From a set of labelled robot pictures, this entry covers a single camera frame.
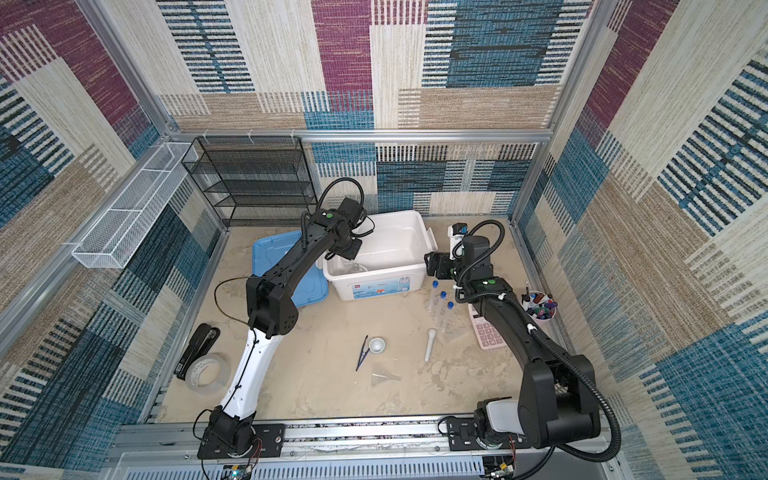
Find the black stapler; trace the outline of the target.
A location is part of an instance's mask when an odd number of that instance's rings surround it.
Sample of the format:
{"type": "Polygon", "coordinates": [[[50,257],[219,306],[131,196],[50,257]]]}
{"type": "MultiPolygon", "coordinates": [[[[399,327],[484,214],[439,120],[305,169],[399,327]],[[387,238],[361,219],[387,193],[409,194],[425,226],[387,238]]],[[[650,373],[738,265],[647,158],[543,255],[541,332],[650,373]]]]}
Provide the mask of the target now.
{"type": "Polygon", "coordinates": [[[208,323],[200,324],[193,332],[177,362],[173,372],[174,376],[179,380],[184,380],[192,363],[210,351],[220,333],[221,330],[218,327],[213,327],[208,323]]]}

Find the clear tape roll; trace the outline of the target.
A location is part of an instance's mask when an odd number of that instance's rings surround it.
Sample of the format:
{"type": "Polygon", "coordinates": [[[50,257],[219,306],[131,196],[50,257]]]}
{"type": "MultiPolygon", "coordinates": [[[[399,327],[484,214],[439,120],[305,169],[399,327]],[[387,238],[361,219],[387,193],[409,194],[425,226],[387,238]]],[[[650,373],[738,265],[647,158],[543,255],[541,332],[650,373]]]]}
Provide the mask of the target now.
{"type": "Polygon", "coordinates": [[[219,354],[206,354],[194,360],[185,375],[187,388],[201,396],[223,393],[229,386],[231,366],[219,354]]]}

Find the blue plastic tweezers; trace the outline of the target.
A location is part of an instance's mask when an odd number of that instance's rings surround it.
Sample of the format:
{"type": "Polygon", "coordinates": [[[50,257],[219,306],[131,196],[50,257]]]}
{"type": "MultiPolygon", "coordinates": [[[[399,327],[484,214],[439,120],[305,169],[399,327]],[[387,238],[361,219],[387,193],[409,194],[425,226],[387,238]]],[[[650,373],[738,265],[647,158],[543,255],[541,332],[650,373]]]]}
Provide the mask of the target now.
{"type": "Polygon", "coordinates": [[[366,359],[366,357],[367,357],[369,352],[370,352],[370,349],[369,349],[369,336],[366,335],[365,338],[364,338],[364,341],[363,341],[363,343],[361,345],[361,349],[360,349],[360,353],[359,353],[359,357],[358,357],[358,361],[357,361],[357,365],[356,365],[355,371],[358,371],[360,369],[360,367],[362,366],[362,364],[365,361],[365,359],[366,359]]]}

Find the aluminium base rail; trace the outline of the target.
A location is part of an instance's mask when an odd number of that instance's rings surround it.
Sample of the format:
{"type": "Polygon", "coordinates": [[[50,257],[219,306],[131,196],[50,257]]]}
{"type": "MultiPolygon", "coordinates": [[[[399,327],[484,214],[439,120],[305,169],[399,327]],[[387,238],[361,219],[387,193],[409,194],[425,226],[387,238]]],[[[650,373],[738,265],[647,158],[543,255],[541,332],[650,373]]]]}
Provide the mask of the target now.
{"type": "MultiPolygon", "coordinates": [[[[103,479],[237,479],[246,458],[200,460],[203,422],[124,426],[108,453],[103,479]]],[[[450,438],[444,415],[261,420],[265,452],[253,479],[418,479],[489,477],[496,465],[530,470],[546,452],[520,435],[500,450],[450,438]]]]}

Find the pink pen cup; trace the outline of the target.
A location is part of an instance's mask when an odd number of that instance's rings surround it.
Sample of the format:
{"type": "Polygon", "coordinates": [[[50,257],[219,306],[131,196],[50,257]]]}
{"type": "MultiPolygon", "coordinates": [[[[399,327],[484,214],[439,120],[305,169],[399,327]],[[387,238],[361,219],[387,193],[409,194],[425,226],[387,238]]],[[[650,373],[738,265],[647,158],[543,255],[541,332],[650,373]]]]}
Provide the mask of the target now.
{"type": "Polygon", "coordinates": [[[521,295],[521,305],[536,322],[547,322],[557,313],[558,303],[547,293],[526,287],[521,295]]]}

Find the clear test tube rack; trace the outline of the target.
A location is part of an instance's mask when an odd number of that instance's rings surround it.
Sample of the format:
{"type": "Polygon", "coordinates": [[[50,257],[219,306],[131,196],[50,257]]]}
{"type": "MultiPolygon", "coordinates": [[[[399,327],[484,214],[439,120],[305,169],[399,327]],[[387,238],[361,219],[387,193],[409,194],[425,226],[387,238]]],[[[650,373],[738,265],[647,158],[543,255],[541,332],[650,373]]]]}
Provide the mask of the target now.
{"type": "Polygon", "coordinates": [[[470,333],[471,317],[466,305],[455,303],[453,297],[433,282],[425,302],[428,316],[444,343],[450,343],[470,333]]]}

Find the white plastic storage bin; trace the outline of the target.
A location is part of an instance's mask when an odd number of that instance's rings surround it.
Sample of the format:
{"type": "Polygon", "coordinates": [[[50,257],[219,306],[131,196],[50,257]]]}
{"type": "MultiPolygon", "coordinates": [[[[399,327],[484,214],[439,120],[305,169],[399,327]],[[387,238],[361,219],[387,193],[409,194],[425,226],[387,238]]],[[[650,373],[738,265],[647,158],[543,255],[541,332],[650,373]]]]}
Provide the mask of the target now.
{"type": "Polygon", "coordinates": [[[422,288],[426,278],[424,256],[437,249],[431,229],[415,210],[376,214],[374,232],[362,239],[354,260],[320,260],[325,278],[343,301],[405,294],[422,288]],[[367,273],[344,275],[344,263],[364,265],[367,273]]]}

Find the small white mortar bowl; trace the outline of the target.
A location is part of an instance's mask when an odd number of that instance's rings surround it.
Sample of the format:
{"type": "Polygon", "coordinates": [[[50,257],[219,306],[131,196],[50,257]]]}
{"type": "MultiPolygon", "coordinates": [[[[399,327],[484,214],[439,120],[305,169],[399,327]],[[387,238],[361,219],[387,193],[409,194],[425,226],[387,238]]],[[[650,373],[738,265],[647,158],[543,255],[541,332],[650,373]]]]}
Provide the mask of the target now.
{"type": "Polygon", "coordinates": [[[381,337],[373,337],[368,341],[368,350],[373,354],[381,354],[386,349],[386,341],[381,337]]]}

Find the white ceramic pestle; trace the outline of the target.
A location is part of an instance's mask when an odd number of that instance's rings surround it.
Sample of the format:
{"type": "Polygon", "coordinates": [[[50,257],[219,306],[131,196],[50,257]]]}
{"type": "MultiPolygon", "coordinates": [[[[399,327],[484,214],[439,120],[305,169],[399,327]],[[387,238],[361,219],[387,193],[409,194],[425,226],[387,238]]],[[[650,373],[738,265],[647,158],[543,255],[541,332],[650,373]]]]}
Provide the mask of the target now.
{"type": "Polygon", "coordinates": [[[425,362],[430,361],[436,336],[437,336],[437,330],[435,328],[430,328],[427,333],[427,344],[426,344],[425,353],[424,353],[425,362]]]}

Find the pink calculator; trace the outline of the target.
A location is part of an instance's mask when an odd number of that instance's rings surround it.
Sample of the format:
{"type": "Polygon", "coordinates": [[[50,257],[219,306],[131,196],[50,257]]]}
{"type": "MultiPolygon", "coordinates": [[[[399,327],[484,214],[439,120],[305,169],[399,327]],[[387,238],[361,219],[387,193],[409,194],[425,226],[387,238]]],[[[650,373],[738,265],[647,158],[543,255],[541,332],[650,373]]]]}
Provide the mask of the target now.
{"type": "Polygon", "coordinates": [[[506,342],[499,332],[472,305],[468,309],[479,347],[484,351],[506,347],[506,342]]]}

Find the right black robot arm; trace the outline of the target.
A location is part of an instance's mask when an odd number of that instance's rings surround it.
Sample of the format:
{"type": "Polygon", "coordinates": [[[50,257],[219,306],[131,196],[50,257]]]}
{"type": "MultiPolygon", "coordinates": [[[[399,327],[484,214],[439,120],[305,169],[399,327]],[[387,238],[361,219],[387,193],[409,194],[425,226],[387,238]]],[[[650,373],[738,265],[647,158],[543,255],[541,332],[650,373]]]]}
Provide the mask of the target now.
{"type": "Polygon", "coordinates": [[[477,227],[449,229],[450,249],[425,255],[426,271],[454,283],[456,302],[468,304],[500,334],[522,369],[515,419],[520,433],[537,449],[561,450],[577,459],[604,463],[621,450],[619,420],[598,389],[583,355],[572,355],[552,340],[523,308],[513,288],[494,272],[492,254],[506,229],[497,221],[496,240],[477,227]]]}

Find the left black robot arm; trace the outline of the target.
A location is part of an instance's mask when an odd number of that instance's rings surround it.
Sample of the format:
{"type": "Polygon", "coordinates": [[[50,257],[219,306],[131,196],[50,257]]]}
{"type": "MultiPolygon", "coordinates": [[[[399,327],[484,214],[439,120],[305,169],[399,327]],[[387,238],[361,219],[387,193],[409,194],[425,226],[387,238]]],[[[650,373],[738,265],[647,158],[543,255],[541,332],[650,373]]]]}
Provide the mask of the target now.
{"type": "Polygon", "coordinates": [[[300,220],[299,239],[262,275],[246,280],[248,337],[231,386],[209,412],[197,458],[251,460],[263,441],[253,421],[267,370],[283,337],[299,319],[292,296],[310,268],[325,254],[353,260],[362,246],[356,231],[365,221],[365,193],[351,177],[332,181],[312,213],[300,220]]]}

